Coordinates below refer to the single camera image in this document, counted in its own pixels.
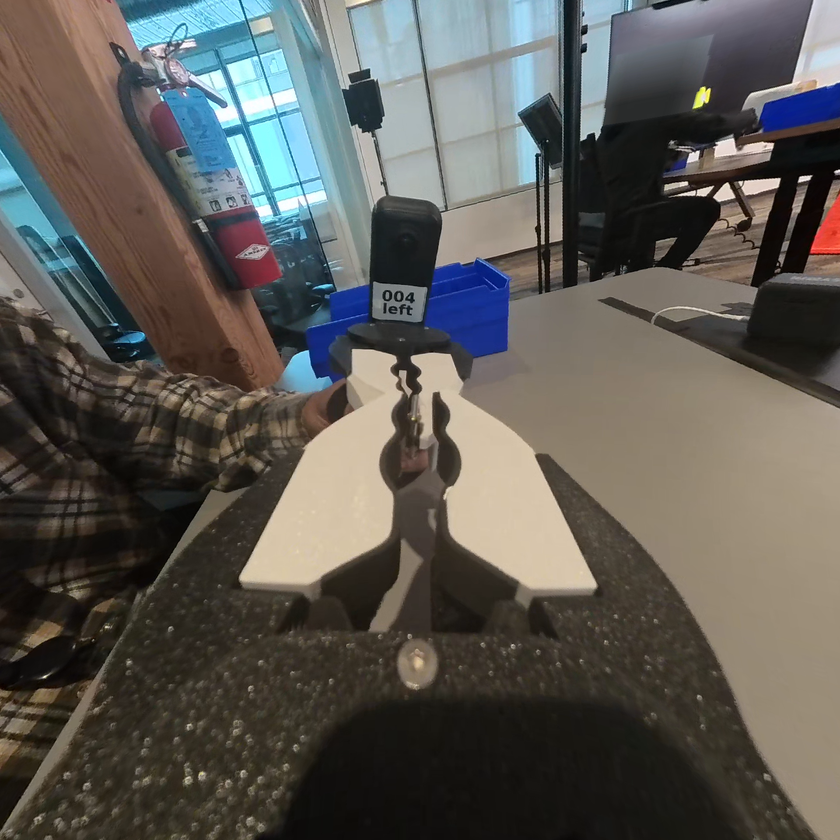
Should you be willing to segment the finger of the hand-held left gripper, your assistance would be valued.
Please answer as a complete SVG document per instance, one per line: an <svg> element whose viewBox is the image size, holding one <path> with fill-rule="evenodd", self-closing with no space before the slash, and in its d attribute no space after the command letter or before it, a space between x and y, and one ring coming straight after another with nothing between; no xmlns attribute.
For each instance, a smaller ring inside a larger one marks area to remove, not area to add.
<svg viewBox="0 0 840 840"><path fill-rule="evenodd" d="M403 395L398 359L378 350L352 350L346 394L351 408L362 408L383 395Z"/></svg>
<svg viewBox="0 0 840 840"><path fill-rule="evenodd" d="M420 353L403 363L403 393L410 397L432 397L435 393L452 392L461 395L465 381L455 361L448 353Z"/></svg>

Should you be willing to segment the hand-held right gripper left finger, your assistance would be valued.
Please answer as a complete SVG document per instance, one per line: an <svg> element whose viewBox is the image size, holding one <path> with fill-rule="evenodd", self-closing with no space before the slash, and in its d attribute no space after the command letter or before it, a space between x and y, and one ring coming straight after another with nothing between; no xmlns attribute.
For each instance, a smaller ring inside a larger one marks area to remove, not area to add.
<svg viewBox="0 0 840 840"><path fill-rule="evenodd" d="M239 575L260 592L387 592L401 562L393 470L399 389L353 409L304 449Z"/></svg>

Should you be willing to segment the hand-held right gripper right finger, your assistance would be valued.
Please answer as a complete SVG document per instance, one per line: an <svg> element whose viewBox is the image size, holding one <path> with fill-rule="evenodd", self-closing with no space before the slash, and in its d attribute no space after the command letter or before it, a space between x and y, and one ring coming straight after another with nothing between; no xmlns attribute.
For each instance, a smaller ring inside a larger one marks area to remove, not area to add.
<svg viewBox="0 0 840 840"><path fill-rule="evenodd" d="M444 494L433 571L450 597L560 597L597 583L533 449L457 392L433 398Z"/></svg>

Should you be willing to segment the long thin metal bolt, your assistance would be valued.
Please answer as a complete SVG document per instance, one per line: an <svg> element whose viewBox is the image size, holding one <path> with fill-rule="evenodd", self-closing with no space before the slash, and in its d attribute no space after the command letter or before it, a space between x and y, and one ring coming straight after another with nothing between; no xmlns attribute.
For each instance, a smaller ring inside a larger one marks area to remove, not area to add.
<svg viewBox="0 0 840 840"><path fill-rule="evenodd" d="M418 437L410 435L407 429L407 415L410 407L415 407L419 409L419 412L421 414L421 401L419 393L411 393L410 395L407 395L405 397L405 400L403 401L401 407L399 420L399 428L402 435L402 447L410 456L414 456L417 453L417 451L419 451L421 448L421 437L424 430L424 420L423 429L420 435Z"/></svg>

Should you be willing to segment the person's left forearm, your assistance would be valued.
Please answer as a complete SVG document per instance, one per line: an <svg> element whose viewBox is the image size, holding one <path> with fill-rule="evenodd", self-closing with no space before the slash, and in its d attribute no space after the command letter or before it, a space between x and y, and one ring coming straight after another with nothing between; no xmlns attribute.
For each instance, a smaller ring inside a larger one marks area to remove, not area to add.
<svg viewBox="0 0 840 840"><path fill-rule="evenodd" d="M314 394L102 360L6 299L1 326L3 531L145 490L237 490L312 436Z"/></svg>

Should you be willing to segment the person's left hand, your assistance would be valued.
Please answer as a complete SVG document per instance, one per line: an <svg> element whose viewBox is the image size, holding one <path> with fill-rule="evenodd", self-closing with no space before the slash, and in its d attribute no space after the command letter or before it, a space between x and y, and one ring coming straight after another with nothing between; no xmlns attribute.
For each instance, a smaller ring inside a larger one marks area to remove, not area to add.
<svg viewBox="0 0 840 840"><path fill-rule="evenodd" d="M340 380L308 397L301 411L302 428L313 439L352 411L347 381Z"/></svg>

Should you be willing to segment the blue plastic bin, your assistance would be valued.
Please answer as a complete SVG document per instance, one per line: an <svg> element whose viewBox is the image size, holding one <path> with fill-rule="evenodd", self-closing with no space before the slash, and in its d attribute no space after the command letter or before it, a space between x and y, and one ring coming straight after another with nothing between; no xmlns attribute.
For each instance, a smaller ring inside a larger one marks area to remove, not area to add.
<svg viewBox="0 0 840 840"><path fill-rule="evenodd" d="M330 344L355 323L368 319L367 286L335 291L329 298L330 321L306 332L314 374L338 380L329 362ZM510 278L483 259L454 263L434 271L427 324L446 331L473 357L508 350Z"/></svg>

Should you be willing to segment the black panel light on stand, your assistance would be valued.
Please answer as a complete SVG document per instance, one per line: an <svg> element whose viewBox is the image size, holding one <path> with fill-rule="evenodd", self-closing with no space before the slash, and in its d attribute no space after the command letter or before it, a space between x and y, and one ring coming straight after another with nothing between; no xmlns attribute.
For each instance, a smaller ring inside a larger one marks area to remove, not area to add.
<svg viewBox="0 0 840 840"><path fill-rule="evenodd" d="M372 138L381 173L381 185L384 194L389 195L390 190L377 136L385 116L380 84L372 77L370 68L363 68L349 74L349 86L342 89L342 94L351 126L362 133L369 134Z"/></svg>

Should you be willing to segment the red fire extinguisher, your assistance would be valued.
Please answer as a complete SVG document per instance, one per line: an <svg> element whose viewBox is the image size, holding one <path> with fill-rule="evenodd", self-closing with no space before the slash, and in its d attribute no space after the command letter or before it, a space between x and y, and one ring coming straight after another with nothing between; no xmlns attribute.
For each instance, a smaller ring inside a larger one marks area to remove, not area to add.
<svg viewBox="0 0 840 840"><path fill-rule="evenodd" d="M118 43L109 46L119 64L117 95L123 119L144 159L183 210L225 287L251 291L282 278L238 164L235 169L200 173L172 111L162 100L165 91L195 88L206 94L212 108L228 106L180 60L183 48L194 46L187 25L178 24L163 44L143 48L139 60L132 60Z"/></svg>

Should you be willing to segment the black tablet on stand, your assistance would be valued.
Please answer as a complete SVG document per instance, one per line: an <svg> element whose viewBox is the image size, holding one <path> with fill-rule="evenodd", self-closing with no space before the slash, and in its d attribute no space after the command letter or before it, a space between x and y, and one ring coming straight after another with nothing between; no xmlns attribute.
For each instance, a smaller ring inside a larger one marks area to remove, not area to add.
<svg viewBox="0 0 840 840"><path fill-rule="evenodd" d="M560 109L546 93L518 113L535 146L535 240L538 294L551 291L551 171L563 162L563 124Z"/></svg>

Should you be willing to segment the black vertical pole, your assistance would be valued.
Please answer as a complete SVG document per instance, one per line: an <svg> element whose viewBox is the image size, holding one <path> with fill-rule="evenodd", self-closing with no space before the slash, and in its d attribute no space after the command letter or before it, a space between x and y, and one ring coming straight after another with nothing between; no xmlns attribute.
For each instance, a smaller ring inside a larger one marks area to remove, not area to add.
<svg viewBox="0 0 840 840"><path fill-rule="evenodd" d="M583 3L562 1L562 287L578 283Z"/></svg>

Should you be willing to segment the blue inspection tag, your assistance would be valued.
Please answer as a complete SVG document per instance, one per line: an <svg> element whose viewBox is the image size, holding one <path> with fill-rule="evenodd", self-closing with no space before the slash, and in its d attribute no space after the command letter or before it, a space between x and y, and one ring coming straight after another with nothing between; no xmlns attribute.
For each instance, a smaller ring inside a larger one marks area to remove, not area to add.
<svg viewBox="0 0 840 840"><path fill-rule="evenodd" d="M237 167L224 129L203 91L192 87L171 89L162 93L162 100L172 111L200 173Z"/></svg>

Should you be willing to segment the person's plaid shirt torso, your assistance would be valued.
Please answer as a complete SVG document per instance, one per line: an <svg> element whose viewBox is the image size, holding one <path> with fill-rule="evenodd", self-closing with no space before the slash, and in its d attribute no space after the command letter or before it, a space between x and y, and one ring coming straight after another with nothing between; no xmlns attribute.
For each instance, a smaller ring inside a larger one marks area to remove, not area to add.
<svg viewBox="0 0 840 840"><path fill-rule="evenodd" d="M2 662L15 661L52 637L90 639L95 647L88 676L74 684L35 690L2 690L2 793L13 797L35 777L47 753L77 710L129 621L138 596L160 575L206 492L163 490L147 496L163 538L152 560L127 570L98 567L65 584L50 584L36 570L2 583Z"/></svg>

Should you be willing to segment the black glossy object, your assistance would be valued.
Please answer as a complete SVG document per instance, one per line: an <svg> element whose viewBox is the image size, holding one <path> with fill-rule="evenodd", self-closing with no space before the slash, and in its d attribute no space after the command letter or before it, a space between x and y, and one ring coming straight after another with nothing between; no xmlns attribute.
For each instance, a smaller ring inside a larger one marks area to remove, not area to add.
<svg viewBox="0 0 840 840"><path fill-rule="evenodd" d="M68 686L88 676L95 647L90 639L59 635L42 642L15 661L1 664L1 689L37 690Z"/></svg>

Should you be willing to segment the wooden column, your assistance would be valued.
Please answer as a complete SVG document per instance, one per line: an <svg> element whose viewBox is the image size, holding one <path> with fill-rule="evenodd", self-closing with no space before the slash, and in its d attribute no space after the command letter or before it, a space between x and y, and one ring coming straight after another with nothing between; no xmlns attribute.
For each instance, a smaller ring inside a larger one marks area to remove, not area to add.
<svg viewBox="0 0 840 840"><path fill-rule="evenodd" d="M2 114L170 371L253 391L284 365L248 291L229 291L123 119L117 2L2 1Z"/></svg>

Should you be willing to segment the dark grey case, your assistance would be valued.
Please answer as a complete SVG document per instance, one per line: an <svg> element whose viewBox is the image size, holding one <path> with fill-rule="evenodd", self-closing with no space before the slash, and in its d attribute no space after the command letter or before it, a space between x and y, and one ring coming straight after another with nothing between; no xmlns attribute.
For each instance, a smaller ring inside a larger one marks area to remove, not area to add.
<svg viewBox="0 0 840 840"><path fill-rule="evenodd" d="M816 348L839 346L839 278L784 273L757 290L747 334Z"/></svg>

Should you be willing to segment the white box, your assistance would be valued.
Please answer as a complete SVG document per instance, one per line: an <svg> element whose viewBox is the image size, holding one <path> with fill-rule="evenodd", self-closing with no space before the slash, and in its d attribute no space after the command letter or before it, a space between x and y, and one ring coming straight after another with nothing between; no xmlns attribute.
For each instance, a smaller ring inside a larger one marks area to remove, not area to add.
<svg viewBox="0 0 840 840"><path fill-rule="evenodd" d="M783 98L788 98L799 93L807 92L816 89L817 79L800 80L786 85L754 91L750 93L745 99L742 110L753 110L757 118L761 119L763 108L769 102L778 101Z"/></svg>

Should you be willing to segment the wooden top desk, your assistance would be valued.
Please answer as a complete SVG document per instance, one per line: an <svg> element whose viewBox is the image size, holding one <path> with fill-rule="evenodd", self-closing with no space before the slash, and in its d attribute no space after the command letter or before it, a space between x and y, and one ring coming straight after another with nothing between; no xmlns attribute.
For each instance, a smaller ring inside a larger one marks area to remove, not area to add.
<svg viewBox="0 0 840 840"><path fill-rule="evenodd" d="M753 133L736 140L739 153L694 161L665 175L665 183L720 187L779 179L752 273L760 287L778 271L802 274L839 168L839 119Z"/></svg>

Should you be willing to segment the large black monitor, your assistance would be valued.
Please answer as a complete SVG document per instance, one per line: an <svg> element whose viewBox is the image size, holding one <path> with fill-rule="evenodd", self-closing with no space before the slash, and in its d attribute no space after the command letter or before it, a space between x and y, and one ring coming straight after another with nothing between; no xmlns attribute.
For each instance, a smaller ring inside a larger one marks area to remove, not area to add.
<svg viewBox="0 0 840 840"><path fill-rule="evenodd" d="M612 17L603 126L742 110L791 82L812 1L660 2Z"/></svg>

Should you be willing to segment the orange red object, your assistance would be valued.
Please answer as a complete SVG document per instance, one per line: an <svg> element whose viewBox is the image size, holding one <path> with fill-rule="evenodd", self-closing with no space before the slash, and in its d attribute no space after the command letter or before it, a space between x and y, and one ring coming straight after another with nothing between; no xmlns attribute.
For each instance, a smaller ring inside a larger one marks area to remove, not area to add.
<svg viewBox="0 0 840 840"><path fill-rule="evenodd" d="M839 256L840 196L828 210L812 242L811 256Z"/></svg>

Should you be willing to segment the blue bin on desk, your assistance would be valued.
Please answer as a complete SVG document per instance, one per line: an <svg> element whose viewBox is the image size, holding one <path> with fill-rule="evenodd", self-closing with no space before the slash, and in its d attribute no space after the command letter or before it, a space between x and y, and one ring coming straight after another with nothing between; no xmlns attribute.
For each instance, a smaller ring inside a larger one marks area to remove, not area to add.
<svg viewBox="0 0 840 840"><path fill-rule="evenodd" d="M762 131L772 133L839 119L839 83L795 93L764 104Z"/></svg>

